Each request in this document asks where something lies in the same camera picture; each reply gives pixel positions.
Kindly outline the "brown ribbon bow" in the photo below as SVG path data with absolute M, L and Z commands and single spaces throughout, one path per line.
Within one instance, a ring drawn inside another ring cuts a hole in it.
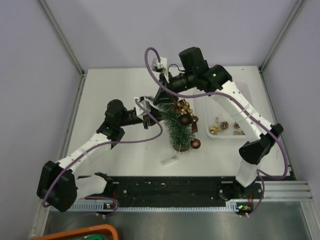
M 197 123 L 199 121 L 199 118 L 194 114 L 194 111 L 191 109 L 190 104 L 185 99 L 181 99 L 181 100 L 175 101 L 174 105 L 173 105 L 173 111 L 175 113 L 179 114 L 179 116 L 181 116 L 183 114 L 189 114 L 193 118 L 193 122 L 191 124 L 189 124 L 189 125 L 182 125 L 182 126 L 191 127 L 191 132 L 192 133 L 197 133 L 198 132 Z

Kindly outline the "brown bauble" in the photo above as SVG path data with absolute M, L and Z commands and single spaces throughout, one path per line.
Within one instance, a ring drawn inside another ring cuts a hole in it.
M 199 149 L 201 147 L 201 141 L 197 138 L 194 138 L 190 141 L 190 147 L 192 149 Z
M 179 116 L 179 122 L 183 126 L 188 126 L 193 122 L 193 117 L 190 116 L 189 114 L 183 114 Z

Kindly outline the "small green christmas tree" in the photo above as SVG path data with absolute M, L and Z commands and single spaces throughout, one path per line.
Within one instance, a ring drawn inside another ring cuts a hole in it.
M 192 132 L 190 125 L 182 125 L 179 122 L 179 117 L 187 113 L 186 110 L 190 109 L 190 104 L 185 99 L 181 99 L 178 104 L 171 102 L 155 104 L 154 106 L 160 112 L 173 149 L 181 153 L 189 151 L 195 134 Z

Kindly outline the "white plastic basket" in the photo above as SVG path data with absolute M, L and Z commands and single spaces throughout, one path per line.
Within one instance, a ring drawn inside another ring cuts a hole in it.
M 195 113 L 200 117 L 200 128 L 211 139 L 245 139 L 242 129 L 234 127 L 234 119 L 211 97 L 199 97 L 193 100 Z

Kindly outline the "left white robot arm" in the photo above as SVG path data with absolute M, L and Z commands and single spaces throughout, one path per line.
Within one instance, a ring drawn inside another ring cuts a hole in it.
M 84 176 L 83 172 L 121 142 L 125 126 L 143 124 L 147 129 L 156 124 L 160 112 L 146 98 L 139 97 L 132 110 L 119 99 L 110 101 L 104 115 L 104 121 L 87 142 L 57 162 L 48 161 L 43 166 L 36 194 L 44 208 L 65 212 L 80 199 L 111 198 L 115 188 L 110 176 L 99 171 Z

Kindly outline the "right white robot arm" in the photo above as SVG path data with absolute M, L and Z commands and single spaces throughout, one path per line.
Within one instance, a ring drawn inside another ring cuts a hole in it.
M 145 50 L 145 66 L 159 86 L 156 99 L 167 97 L 170 101 L 178 98 L 187 99 L 184 91 L 196 88 L 201 94 L 191 95 L 192 99 L 211 97 L 239 125 L 246 136 L 246 143 L 239 149 L 241 163 L 235 176 L 233 192 L 239 198 L 245 198 L 252 191 L 252 184 L 257 177 L 264 174 L 260 170 L 262 159 L 278 145 L 284 161 L 284 170 L 275 180 L 282 180 L 288 173 L 288 158 L 279 138 L 283 126 L 266 120 L 244 97 L 233 81 L 231 74 L 219 64 L 209 66 L 199 47 L 190 47 L 179 53 L 184 68 L 177 76 L 170 76 L 166 58 L 160 57 L 158 51 L 149 47 Z

